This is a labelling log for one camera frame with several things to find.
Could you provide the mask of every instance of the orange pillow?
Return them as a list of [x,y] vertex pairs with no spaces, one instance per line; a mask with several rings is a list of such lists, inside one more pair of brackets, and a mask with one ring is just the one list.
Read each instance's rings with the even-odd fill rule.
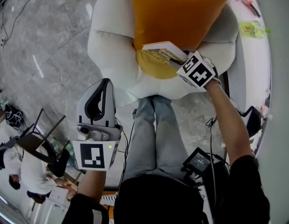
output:
[[171,41],[195,49],[204,39],[227,0],[133,0],[136,50]]

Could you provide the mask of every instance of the black shirt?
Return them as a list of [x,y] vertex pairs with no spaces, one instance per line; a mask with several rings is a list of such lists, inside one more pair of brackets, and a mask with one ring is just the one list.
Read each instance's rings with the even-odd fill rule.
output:
[[[236,160],[215,223],[268,224],[269,202],[265,197],[255,161]],[[203,199],[197,189],[170,178],[144,175],[123,182],[115,203],[115,224],[202,223]],[[90,198],[78,194],[71,200],[63,223],[107,224],[108,212]]]

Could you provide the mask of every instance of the person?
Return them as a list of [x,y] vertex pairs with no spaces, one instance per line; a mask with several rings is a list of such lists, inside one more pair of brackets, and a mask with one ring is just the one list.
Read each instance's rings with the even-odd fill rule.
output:
[[3,161],[5,164],[5,168],[9,173],[9,184],[15,190],[19,190],[21,187],[19,180],[21,160],[22,160],[22,149],[17,145],[4,152]]
[[45,200],[46,200],[46,197],[50,196],[50,193],[51,192],[48,192],[46,195],[41,195],[41,194],[37,194],[37,193],[33,193],[33,192],[30,192],[30,191],[27,191],[27,196],[29,198],[32,198],[36,203],[43,204],[45,202]]
[[[56,186],[63,187],[67,185],[67,181],[60,178],[65,172],[69,159],[69,152],[67,150],[64,150],[59,161],[54,164],[47,164],[30,153],[17,149],[18,146],[15,145],[11,150],[7,150],[4,153],[4,163],[8,167],[7,169],[10,174],[9,183],[15,190],[20,189],[20,180],[31,193],[39,195],[46,195]],[[44,146],[38,147],[37,151],[48,156],[48,151]],[[52,176],[49,176],[46,166],[59,177],[53,179]]]
[[[245,124],[217,81],[211,80],[205,88],[215,107],[231,166],[214,222],[267,224],[269,202]],[[140,99],[115,202],[115,223],[203,223],[203,199],[197,189],[185,184],[186,173],[181,171],[187,157],[171,101],[159,96]],[[105,178],[106,172],[87,171],[63,223],[79,223],[81,218],[86,224],[109,222],[108,213],[99,204]]]

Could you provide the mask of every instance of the small screen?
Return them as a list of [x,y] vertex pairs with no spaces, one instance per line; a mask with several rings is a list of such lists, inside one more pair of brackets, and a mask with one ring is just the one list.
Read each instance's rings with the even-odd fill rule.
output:
[[199,171],[204,172],[211,161],[197,153],[189,163]]

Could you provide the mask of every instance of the jeans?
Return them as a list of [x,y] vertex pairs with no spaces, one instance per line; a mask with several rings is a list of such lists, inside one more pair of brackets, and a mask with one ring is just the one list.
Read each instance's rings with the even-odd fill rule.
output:
[[188,155],[171,101],[161,96],[140,99],[134,127],[123,181],[154,174],[184,183],[181,168]]

